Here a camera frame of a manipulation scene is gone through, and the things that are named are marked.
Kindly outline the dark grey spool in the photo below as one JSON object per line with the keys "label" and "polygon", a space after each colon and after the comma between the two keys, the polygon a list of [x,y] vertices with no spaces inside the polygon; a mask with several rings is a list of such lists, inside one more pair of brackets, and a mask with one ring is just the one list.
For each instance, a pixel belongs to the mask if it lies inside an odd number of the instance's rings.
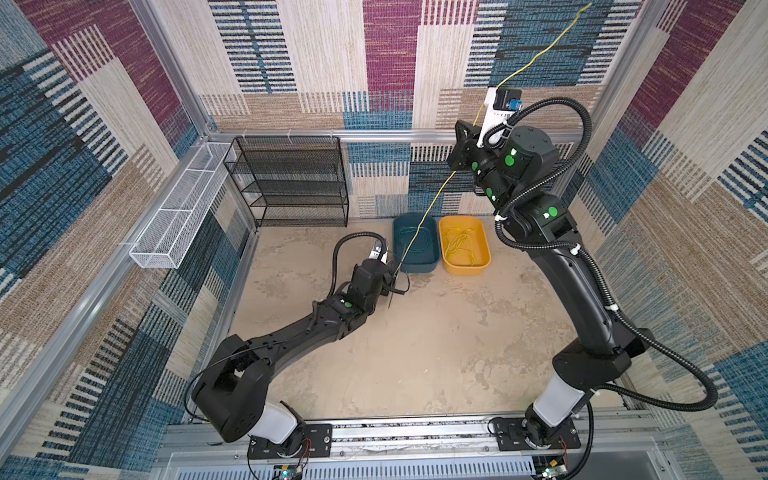
{"label": "dark grey spool", "polygon": [[398,296],[406,295],[411,289],[410,275],[405,272],[398,272],[392,277],[392,281],[388,287],[389,301],[387,308],[391,308],[394,299]]}

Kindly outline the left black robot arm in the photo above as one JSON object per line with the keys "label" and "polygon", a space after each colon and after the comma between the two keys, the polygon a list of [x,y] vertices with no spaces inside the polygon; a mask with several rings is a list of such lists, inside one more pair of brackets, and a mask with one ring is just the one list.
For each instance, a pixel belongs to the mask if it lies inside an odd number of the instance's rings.
{"label": "left black robot arm", "polygon": [[[375,241],[351,280],[337,283],[341,247],[350,240]],[[332,277],[326,298],[314,301],[309,314],[270,334],[247,340],[225,338],[209,364],[192,380],[190,399],[225,443],[244,437],[277,457],[309,455],[306,422],[287,404],[267,400],[272,380],[312,351],[339,341],[363,326],[381,296],[397,294],[387,257],[387,241],[375,232],[342,237],[332,254]]]}

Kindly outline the yellow plastic bin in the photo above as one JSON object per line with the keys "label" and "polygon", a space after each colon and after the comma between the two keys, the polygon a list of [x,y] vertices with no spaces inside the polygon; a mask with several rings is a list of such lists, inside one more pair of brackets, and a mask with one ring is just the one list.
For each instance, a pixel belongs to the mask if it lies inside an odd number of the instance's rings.
{"label": "yellow plastic bin", "polygon": [[443,267],[455,276],[479,275],[491,262],[491,252],[485,228],[472,216],[446,216],[439,220],[438,229]]}

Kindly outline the teal plastic bin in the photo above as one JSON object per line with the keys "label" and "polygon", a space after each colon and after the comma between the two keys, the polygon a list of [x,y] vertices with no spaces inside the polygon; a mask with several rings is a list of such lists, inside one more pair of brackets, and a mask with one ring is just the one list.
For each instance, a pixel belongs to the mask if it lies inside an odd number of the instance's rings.
{"label": "teal plastic bin", "polygon": [[430,273],[441,260],[437,220],[421,214],[404,214],[393,221],[394,255],[403,260],[400,270],[409,274]]}

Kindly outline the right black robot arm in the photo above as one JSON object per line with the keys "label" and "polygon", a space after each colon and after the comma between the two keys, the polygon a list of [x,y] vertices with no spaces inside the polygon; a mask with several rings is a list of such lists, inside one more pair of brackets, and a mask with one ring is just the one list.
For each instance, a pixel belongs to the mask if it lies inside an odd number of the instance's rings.
{"label": "right black robot arm", "polygon": [[[697,412],[714,407],[719,395],[711,378],[626,317],[584,247],[568,207],[560,197],[544,190],[585,154],[593,128],[588,110],[567,97],[547,98],[522,107],[520,96],[518,90],[489,89],[482,125],[457,122],[456,144],[448,157],[451,170],[472,173],[476,187],[493,205],[497,238],[525,252],[545,274],[577,334],[554,356],[554,375],[526,410],[519,432],[533,449],[550,447],[569,426],[572,414],[587,406],[599,390],[672,411]],[[581,120],[580,141],[566,159],[560,157],[545,132],[521,122],[552,106],[564,106]],[[703,399],[678,403],[616,385],[616,379],[629,369],[633,358],[649,348],[693,375],[704,388]]]}

